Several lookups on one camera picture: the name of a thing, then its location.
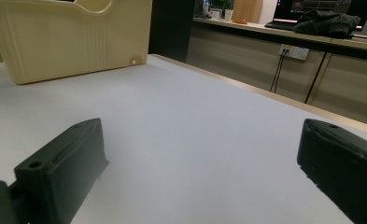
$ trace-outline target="white table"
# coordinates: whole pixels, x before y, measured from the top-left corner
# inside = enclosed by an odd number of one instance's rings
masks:
[[[25,86],[0,69],[0,179],[93,118],[110,164],[74,224],[351,223],[296,157],[305,119],[367,125],[155,56]]]

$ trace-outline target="cream plastic container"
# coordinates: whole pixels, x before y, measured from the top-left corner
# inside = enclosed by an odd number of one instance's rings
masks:
[[[25,84],[143,64],[151,0],[0,0],[0,63]]]

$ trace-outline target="black jacket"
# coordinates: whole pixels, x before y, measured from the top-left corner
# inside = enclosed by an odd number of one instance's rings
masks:
[[[360,18],[326,11],[311,10],[302,15],[293,31],[305,35],[346,38],[359,24]]]

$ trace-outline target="monitor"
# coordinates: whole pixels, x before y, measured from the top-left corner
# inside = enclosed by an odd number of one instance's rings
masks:
[[[367,19],[367,0],[277,0],[273,21],[296,23],[305,12],[313,9],[358,16],[358,31]]]

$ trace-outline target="black cable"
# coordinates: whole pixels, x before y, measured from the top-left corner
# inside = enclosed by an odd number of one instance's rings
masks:
[[[289,50],[287,49],[285,52],[283,52],[283,53],[282,53],[282,61],[281,61],[281,64],[279,65],[279,71],[278,71],[278,76],[276,77],[274,93],[276,93],[276,86],[278,85],[279,75],[281,74],[283,60],[285,59],[285,55],[286,55],[288,52],[289,52]]]
[[[282,50],[282,54],[281,56],[279,57],[279,63],[278,63],[278,67],[276,68],[276,71],[275,71],[275,75],[274,75],[274,79],[273,79],[273,83],[271,84],[271,88],[270,88],[270,91],[273,89],[273,86],[274,86],[274,83],[275,83],[275,80],[276,80],[276,84],[275,84],[275,90],[274,92],[276,92],[276,85],[277,85],[277,82],[279,80],[279,75],[281,73],[281,68],[282,68],[282,63],[283,63],[283,60],[285,58],[285,55],[289,52],[288,49],[283,49]]]
[[[279,67],[281,66],[281,62],[282,62],[282,55],[285,53],[285,51],[286,51],[286,49],[283,49],[283,50],[282,50],[282,54],[281,54],[281,56],[279,56],[278,67],[276,68],[276,72],[275,72],[275,75],[274,75],[273,83],[271,84],[270,91],[273,89],[274,82],[275,82],[275,79],[276,79],[276,75],[278,74]]]
[[[320,68],[322,67],[323,62],[325,61],[325,58],[326,58],[326,54],[327,54],[327,53],[328,53],[328,52],[325,52],[325,53],[323,54],[323,58],[322,58],[322,61],[320,62],[320,65],[319,65],[319,67],[318,67],[317,74],[315,75],[314,80],[312,80],[311,87],[309,88],[309,91],[308,91],[308,93],[307,93],[307,96],[305,97],[305,101],[304,101],[304,103],[305,103],[305,104],[306,104],[306,103],[308,103],[309,96],[311,95],[311,92],[312,92],[312,90],[314,89],[315,83],[317,82],[317,78],[318,78],[318,75],[319,75],[319,72],[320,72]]]

